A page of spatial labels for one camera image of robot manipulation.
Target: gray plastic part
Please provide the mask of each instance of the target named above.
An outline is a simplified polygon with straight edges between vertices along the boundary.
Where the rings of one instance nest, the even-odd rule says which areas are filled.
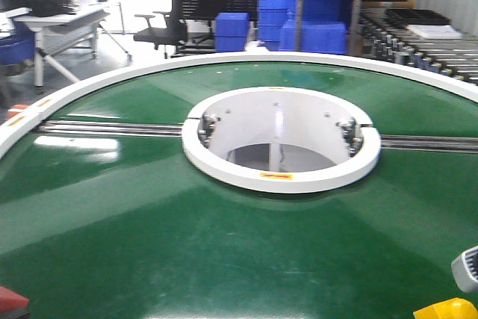
[[[451,263],[456,284],[465,293],[478,290],[478,268],[474,256],[478,253],[478,246],[465,250]]]

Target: chair armrest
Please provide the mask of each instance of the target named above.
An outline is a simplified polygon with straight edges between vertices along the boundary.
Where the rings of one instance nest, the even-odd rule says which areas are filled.
[[[144,18],[144,19],[152,19],[155,18],[155,15],[149,15],[149,14],[135,14],[137,18]]]
[[[154,14],[161,14],[162,16],[166,16],[166,15],[170,15],[171,12],[170,11],[161,11],[161,10],[156,10],[156,11],[153,11]]]

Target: white desk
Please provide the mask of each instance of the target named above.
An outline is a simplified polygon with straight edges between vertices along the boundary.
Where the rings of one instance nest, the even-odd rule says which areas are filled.
[[[52,55],[72,48],[78,43],[89,40],[96,56],[98,40],[97,28],[99,22],[109,15],[105,11],[106,2],[97,0],[75,0],[78,9],[75,14],[59,14],[54,16],[38,17],[21,15],[16,21],[24,22],[35,33],[35,86],[43,86],[43,60],[51,64],[56,70],[64,74],[71,82],[79,79],[60,65]]]

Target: yellow label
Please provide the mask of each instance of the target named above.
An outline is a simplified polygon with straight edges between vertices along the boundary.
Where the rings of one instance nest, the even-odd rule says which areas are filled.
[[[259,176],[266,179],[294,179],[290,173],[261,172]]]
[[[41,104],[38,105],[39,108],[41,108],[42,106],[45,106],[46,104],[48,104],[52,99],[47,99],[45,100],[44,102],[42,102]]]
[[[25,116],[20,116],[20,117],[17,118],[15,121],[12,121],[11,123],[9,123],[8,126],[15,126],[17,123],[19,123],[19,122],[22,121],[23,119],[25,119]]]

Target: white circular guard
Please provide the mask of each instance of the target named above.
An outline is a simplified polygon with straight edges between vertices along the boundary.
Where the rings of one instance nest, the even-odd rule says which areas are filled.
[[[208,148],[198,135],[204,114],[217,119]],[[363,140],[353,157],[341,128],[350,119]],[[310,193],[348,185],[373,169],[380,152],[379,133],[362,109],[336,96],[292,87],[239,89],[205,99],[188,114],[182,142],[186,156],[204,173],[231,185],[273,193]],[[231,151],[264,143],[271,149],[276,144],[316,152],[335,165],[282,172],[275,160],[270,160],[268,170],[226,160]]]

